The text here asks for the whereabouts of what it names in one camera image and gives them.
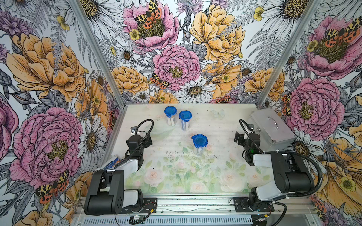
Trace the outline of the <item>clear plastic cup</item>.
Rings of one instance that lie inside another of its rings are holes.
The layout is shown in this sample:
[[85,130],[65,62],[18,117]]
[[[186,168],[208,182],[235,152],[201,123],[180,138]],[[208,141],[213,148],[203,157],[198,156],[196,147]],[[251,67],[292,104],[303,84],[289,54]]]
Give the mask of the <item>clear plastic cup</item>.
[[194,154],[197,156],[202,156],[204,153],[205,147],[194,147]]
[[190,121],[181,120],[182,131],[188,131],[190,129]]
[[166,123],[168,126],[175,126],[176,125],[176,115],[170,116],[170,117],[166,117]]

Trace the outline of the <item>blue lid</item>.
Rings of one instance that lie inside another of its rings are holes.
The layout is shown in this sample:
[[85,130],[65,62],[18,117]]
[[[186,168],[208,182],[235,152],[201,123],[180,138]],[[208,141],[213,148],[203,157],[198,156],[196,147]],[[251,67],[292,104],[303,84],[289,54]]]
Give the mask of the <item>blue lid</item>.
[[173,117],[174,115],[177,114],[177,109],[174,106],[167,106],[164,109],[164,113],[168,118],[171,118],[171,117]]
[[195,148],[205,148],[208,144],[208,139],[203,134],[196,134],[191,137]]
[[179,113],[179,118],[183,121],[183,122],[189,122],[190,119],[192,118],[192,113],[188,110],[184,110],[181,111]]

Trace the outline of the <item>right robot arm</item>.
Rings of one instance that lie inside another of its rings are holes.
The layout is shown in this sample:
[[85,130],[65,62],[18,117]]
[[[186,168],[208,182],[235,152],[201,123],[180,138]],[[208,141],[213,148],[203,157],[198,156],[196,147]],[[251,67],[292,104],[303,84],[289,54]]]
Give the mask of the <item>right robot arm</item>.
[[234,142],[243,146],[243,157],[250,166],[272,170],[272,180],[262,186],[252,186],[247,197],[232,199],[236,212],[274,211],[273,203],[289,195],[309,196],[314,180],[304,164],[305,157],[297,153],[261,152],[260,135],[236,132]]

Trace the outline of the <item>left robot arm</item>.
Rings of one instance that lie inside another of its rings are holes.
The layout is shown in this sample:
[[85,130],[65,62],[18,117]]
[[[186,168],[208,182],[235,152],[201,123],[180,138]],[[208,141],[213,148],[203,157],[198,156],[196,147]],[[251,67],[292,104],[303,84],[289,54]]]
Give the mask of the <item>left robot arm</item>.
[[129,153],[111,167],[97,170],[90,177],[86,199],[81,206],[87,215],[117,215],[123,210],[140,211],[143,194],[139,189],[126,189],[126,180],[141,169],[144,149],[152,145],[150,131],[144,136],[136,132],[126,140]]

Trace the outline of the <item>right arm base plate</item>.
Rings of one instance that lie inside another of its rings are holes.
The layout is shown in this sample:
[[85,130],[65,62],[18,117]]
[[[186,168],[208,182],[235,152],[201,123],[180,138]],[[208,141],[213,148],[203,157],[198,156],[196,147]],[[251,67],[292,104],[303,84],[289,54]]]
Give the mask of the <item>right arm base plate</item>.
[[274,212],[274,206],[271,202],[250,201],[248,197],[233,197],[231,205],[239,213]]

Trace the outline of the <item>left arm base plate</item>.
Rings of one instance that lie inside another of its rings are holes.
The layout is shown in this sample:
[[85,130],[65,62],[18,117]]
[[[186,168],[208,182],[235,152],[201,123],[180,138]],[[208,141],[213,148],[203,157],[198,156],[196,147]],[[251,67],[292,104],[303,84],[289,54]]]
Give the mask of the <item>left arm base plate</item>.
[[121,210],[121,214],[153,214],[157,210],[158,199],[156,197],[143,198],[139,204],[128,206]]

